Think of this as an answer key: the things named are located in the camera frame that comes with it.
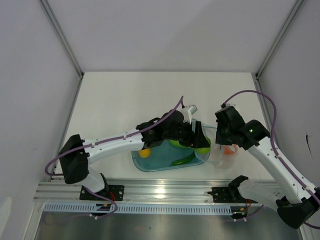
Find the light green custard apple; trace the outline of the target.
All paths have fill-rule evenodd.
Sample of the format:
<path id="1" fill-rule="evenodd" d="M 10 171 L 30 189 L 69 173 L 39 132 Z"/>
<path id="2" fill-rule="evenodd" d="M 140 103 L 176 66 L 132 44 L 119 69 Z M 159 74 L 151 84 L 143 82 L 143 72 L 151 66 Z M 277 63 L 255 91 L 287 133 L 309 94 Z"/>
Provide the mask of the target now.
<path id="1" fill-rule="evenodd" d="M 205 139 L 207 140 L 209 147 L 202 147 L 202 148 L 195 148 L 194 152 L 197 154 L 208 154 L 211 151 L 211 140 L 206 136 Z"/>

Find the green bell pepper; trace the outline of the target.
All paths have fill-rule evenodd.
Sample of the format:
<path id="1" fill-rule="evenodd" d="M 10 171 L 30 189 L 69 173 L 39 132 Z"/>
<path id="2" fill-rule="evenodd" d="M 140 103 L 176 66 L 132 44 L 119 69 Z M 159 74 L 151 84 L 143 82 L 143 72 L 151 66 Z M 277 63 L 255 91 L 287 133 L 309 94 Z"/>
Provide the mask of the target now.
<path id="1" fill-rule="evenodd" d="M 176 148 L 187 148 L 186 146 L 181 145 L 178 140 L 169 140 L 169 143 Z"/>

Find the clear zip top bag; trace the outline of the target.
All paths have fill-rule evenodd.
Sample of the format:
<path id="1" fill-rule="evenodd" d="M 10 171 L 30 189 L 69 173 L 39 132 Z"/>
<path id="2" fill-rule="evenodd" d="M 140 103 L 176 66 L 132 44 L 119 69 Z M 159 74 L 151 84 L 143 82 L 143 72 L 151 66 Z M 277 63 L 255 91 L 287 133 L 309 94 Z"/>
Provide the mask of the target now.
<path id="1" fill-rule="evenodd" d="M 202 127 L 202 131 L 206 137 L 208 137 L 211 141 L 211 149 L 207 154 L 198 154 L 195 153 L 197 159 L 207 164 L 208 166 L 212 166 L 218 169 L 230 169 L 237 160 L 239 154 L 239 147 L 236 154 L 233 155 L 223 155 L 220 152 L 220 144 L 215 142 L 216 140 L 216 132 L 217 128 L 210 125 L 204 125 Z"/>

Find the yellow round fruit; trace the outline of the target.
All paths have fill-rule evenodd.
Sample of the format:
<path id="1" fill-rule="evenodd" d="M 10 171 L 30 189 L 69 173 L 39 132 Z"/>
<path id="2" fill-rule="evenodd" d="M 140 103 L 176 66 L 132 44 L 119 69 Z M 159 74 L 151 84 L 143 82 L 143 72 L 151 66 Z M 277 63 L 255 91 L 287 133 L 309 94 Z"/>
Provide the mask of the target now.
<path id="1" fill-rule="evenodd" d="M 146 159 L 151 155 L 151 149 L 150 148 L 142 149 L 138 152 L 138 154 L 142 159 Z"/>

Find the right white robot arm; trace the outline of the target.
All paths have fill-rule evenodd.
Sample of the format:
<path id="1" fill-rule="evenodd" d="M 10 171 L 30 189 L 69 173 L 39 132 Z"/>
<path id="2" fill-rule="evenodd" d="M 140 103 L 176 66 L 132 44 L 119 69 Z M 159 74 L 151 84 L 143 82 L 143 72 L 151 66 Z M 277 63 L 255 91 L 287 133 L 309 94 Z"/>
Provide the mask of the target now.
<path id="1" fill-rule="evenodd" d="M 274 189 L 240 175 L 228 185 L 228 196 L 234 202 L 253 200 L 277 212 L 282 221 L 298 229 L 320 209 L 320 189 L 304 178 L 281 155 L 269 131 L 257 120 L 245 122 L 233 106 L 215 113 L 219 145 L 237 145 L 254 156 L 278 183 Z"/>

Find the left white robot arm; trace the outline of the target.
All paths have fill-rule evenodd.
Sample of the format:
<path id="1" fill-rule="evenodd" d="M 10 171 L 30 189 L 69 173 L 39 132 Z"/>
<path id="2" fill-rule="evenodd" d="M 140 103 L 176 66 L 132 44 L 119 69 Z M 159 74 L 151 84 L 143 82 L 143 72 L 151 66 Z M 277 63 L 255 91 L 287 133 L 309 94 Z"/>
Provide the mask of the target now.
<path id="1" fill-rule="evenodd" d="M 182 112 L 175 110 L 111 138 L 93 141 L 81 139 L 79 134 L 72 135 L 59 152 L 64 182 L 68 185 L 81 184 L 97 200 L 103 200 L 109 193 L 107 181 L 102 173 L 90 167 L 91 164 L 121 152 L 158 147 L 163 141 L 173 141 L 195 152 L 209 150 L 211 147 L 202 123 L 186 120 Z"/>

